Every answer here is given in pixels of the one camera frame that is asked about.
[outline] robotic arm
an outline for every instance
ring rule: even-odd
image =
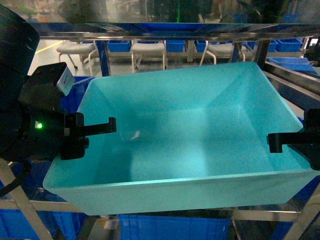
[[[0,5],[0,158],[23,164],[22,173],[0,189],[0,197],[19,186],[31,163],[82,158],[86,136],[117,131],[116,119],[85,126],[80,112],[67,114],[61,97],[75,78],[65,62],[38,67],[27,76],[39,35],[20,16]]]

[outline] white chair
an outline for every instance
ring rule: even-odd
[[[138,69],[136,57],[142,57],[145,55],[154,56],[156,54],[162,54],[162,68],[167,68],[167,51],[166,41],[160,41],[157,43],[139,43],[136,40],[133,41],[131,47],[131,61],[132,61],[132,72]]]
[[[202,54],[202,58],[200,61],[200,65],[204,62],[206,54],[210,55],[213,57],[213,64],[217,64],[217,57],[216,55],[225,55],[225,54],[231,54],[231,51],[233,50],[232,43],[225,43],[225,44],[209,44],[208,41],[205,41],[205,48]],[[246,56],[244,52],[247,50],[245,46],[241,47],[241,55],[242,55],[242,60],[245,62],[246,61]]]
[[[75,62],[73,61],[70,55],[88,55],[90,74],[91,76],[93,75],[91,59],[93,58],[93,55],[98,54],[95,41],[93,43],[78,43],[72,41],[64,41],[56,49],[56,51],[59,53],[59,62],[61,62],[61,55],[65,54],[69,57],[75,69],[78,69],[78,67],[76,66]]]

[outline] green led light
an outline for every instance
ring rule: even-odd
[[[42,123],[41,122],[38,122],[38,121],[35,121],[35,128],[36,129],[42,129]]]

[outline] light blue plastic tub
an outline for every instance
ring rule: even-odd
[[[319,174],[269,133],[302,124],[253,62],[96,78],[82,99],[85,157],[53,161],[44,187],[88,215],[287,202]]]

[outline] blue storage bin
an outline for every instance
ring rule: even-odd
[[[206,41],[204,40],[197,40],[194,42],[195,43],[195,47],[196,47],[196,51],[198,53],[203,53],[205,48],[206,48]],[[232,43],[232,41],[222,41],[222,42],[209,42],[209,44],[211,45],[216,45],[216,44],[230,44]],[[242,44],[243,46],[247,47],[248,43],[244,42]]]
[[[273,230],[269,240],[283,240],[292,225],[293,222],[280,221]]]
[[[285,14],[282,19],[284,24],[296,24],[300,18],[299,14]]]
[[[110,40],[107,45],[110,52],[130,52],[131,41]]]
[[[65,200],[58,195],[46,192],[44,198],[51,202],[65,202]],[[52,212],[61,232],[66,240],[75,240],[77,235],[88,217],[84,213],[79,212]]]
[[[256,42],[255,41],[249,41],[248,45],[250,46],[250,48],[253,50]],[[278,42],[276,40],[271,40],[270,41],[270,45],[269,45],[269,49],[268,52],[274,52],[276,50],[276,46],[278,45]]]
[[[226,240],[230,219],[118,215],[120,240]]]
[[[316,187],[320,183],[320,178],[316,176],[314,179],[312,179],[304,188],[302,188],[295,197],[297,199],[300,199],[304,202],[308,201],[311,197],[312,193],[315,191]]]
[[[195,43],[196,51],[198,53],[203,53],[206,48],[206,41],[197,40],[194,43]],[[219,42],[209,42],[209,44],[219,44]]]
[[[94,76],[76,76],[69,94],[61,98],[61,107],[69,114],[76,113],[87,87]]]
[[[267,57],[266,60],[270,63],[294,71],[307,71],[317,73],[312,66],[309,65],[307,58],[302,57]]]
[[[38,211],[44,225],[54,237],[58,225],[49,211]],[[36,232],[20,210],[0,210],[0,239],[32,239],[38,240]]]
[[[302,42],[293,38],[293,39],[282,39],[276,40],[278,45],[275,46],[275,50],[278,52],[298,52],[302,46]]]
[[[183,40],[167,40],[166,51],[168,53],[182,53],[185,50],[185,41]]]

